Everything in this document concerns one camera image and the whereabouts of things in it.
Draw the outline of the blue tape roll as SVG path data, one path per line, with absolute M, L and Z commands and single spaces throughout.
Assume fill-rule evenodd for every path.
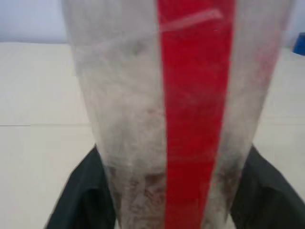
M 305 32 L 298 35 L 292 51 L 295 54 L 305 56 Z

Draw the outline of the clear red-label drink bottle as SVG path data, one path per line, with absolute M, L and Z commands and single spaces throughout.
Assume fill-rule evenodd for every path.
M 61 0 L 120 229 L 223 229 L 293 0 Z

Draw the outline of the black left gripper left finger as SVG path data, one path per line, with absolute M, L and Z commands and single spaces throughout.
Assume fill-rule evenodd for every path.
M 94 146 L 71 172 L 45 229 L 115 229 L 116 214 Z

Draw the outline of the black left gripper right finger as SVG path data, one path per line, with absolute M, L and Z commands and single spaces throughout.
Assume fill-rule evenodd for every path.
M 305 229 L 305 202 L 254 146 L 230 213 L 236 229 Z

